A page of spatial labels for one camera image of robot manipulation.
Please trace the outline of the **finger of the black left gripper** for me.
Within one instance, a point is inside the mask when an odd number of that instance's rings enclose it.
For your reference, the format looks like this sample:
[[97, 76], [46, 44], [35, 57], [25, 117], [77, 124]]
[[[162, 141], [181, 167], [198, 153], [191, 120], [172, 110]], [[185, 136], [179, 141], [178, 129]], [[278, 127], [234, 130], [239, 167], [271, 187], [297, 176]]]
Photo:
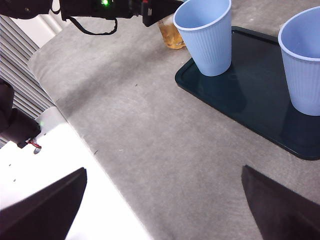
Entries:
[[150, 27], [163, 18], [172, 15], [183, 4], [181, 0], [143, 0], [142, 23]]

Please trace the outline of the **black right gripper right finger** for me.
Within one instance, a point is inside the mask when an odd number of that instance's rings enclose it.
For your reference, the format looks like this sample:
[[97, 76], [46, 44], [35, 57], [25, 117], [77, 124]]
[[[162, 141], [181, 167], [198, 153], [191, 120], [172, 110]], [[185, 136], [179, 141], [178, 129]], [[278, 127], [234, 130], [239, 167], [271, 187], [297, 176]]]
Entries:
[[241, 183], [264, 240], [318, 240], [320, 205], [244, 165]]

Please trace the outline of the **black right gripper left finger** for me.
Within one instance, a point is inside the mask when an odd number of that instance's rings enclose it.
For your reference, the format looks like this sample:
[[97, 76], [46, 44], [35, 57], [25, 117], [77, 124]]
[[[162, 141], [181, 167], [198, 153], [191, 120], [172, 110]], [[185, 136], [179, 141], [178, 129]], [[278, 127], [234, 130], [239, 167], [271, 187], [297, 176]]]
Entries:
[[29, 197], [0, 211], [2, 240], [64, 240], [87, 186], [81, 167]]

